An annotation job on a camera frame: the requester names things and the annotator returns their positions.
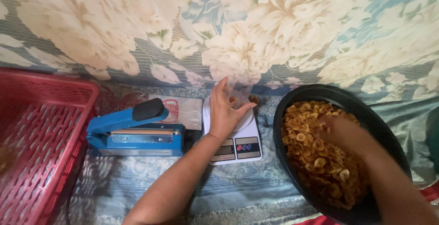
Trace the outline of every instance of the white scale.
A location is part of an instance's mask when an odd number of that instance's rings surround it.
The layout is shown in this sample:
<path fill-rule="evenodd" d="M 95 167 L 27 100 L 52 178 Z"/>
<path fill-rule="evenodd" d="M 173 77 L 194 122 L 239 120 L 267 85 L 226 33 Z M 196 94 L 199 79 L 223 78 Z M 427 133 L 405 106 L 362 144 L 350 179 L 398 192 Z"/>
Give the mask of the white scale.
<path fill-rule="evenodd" d="M 207 134 L 210 128 L 209 99 L 210 96 L 204 101 L 203 105 L 204 134 Z M 239 121 L 233 133 L 228 136 L 228 139 L 212 157 L 210 165 L 257 161 L 261 158 L 261 139 L 259 138 L 253 109 L 251 109 Z"/>

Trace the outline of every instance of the black oval bowl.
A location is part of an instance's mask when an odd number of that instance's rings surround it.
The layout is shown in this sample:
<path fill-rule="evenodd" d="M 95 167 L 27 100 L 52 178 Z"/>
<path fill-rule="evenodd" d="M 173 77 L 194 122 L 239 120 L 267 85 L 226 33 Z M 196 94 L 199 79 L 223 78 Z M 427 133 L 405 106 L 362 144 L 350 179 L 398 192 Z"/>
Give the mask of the black oval bowl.
<path fill-rule="evenodd" d="M 322 202 L 303 185 L 297 172 L 288 160 L 281 134 L 282 116 L 284 115 L 285 110 L 295 102 L 303 101 L 330 102 L 340 109 L 355 115 L 357 120 L 361 123 L 361 126 L 366 128 L 387 150 L 395 161 L 398 162 L 406 175 L 411 179 L 410 166 L 395 135 L 386 123 L 366 104 L 357 99 L 353 94 L 330 85 L 304 85 L 290 91 L 282 98 L 277 106 L 276 113 L 274 114 L 273 134 L 277 156 L 279 157 L 284 170 L 287 172 L 288 177 L 291 179 L 291 182 L 300 194 L 302 194 L 318 211 L 326 216 L 332 217 L 338 222 L 346 224 L 378 224 L 381 220 L 381 216 L 371 190 L 361 203 L 356 204 L 352 210 L 349 211 L 342 208 L 338 209 Z"/>

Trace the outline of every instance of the red crate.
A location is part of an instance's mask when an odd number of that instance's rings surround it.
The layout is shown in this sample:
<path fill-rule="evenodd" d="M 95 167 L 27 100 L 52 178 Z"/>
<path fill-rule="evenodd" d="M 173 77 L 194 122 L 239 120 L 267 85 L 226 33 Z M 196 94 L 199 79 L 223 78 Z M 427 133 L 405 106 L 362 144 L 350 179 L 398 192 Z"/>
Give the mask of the red crate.
<path fill-rule="evenodd" d="M 0 68 L 0 144 L 14 159 L 0 177 L 0 224 L 49 222 L 75 181 L 98 94 L 93 82 Z"/>

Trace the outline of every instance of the blue heat sealer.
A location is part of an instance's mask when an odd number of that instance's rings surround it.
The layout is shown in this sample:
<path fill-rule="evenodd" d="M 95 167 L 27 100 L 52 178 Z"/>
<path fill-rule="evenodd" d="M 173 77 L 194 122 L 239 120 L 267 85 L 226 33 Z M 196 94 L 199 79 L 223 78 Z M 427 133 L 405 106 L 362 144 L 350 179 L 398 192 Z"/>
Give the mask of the blue heat sealer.
<path fill-rule="evenodd" d="M 184 125 L 153 123 L 168 115 L 162 100 L 152 99 L 131 109 L 94 117 L 86 139 L 92 151 L 106 156 L 182 156 Z"/>

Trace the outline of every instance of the bedsheet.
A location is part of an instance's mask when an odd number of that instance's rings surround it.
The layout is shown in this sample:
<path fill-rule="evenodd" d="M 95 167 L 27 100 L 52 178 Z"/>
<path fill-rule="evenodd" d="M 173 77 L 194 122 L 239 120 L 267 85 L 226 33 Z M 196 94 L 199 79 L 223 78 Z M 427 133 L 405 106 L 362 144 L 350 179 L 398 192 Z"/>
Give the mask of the bedsheet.
<path fill-rule="evenodd" d="M 152 88 L 107 86 L 100 108 L 113 109 L 108 91 L 117 101 L 129 94 L 159 94 L 205 99 L 210 90 L 200 88 Z M 188 205 L 181 224 L 294 224 L 320 214 L 291 184 L 275 154 L 273 115 L 281 96 L 258 96 L 255 108 L 261 136 L 260 161 L 208 166 Z M 386 121 L 407 155 L 415 184 L 437 180 L 425 137 L 429 121 L 439 115 L 439 97 L 410 102 L 371 104 Z M 145 190 L 178 157 L 86 156 L 71 199 L 71 224 L 121 224 Z M 57 224 L 65 223 L 64 214 Z"/>

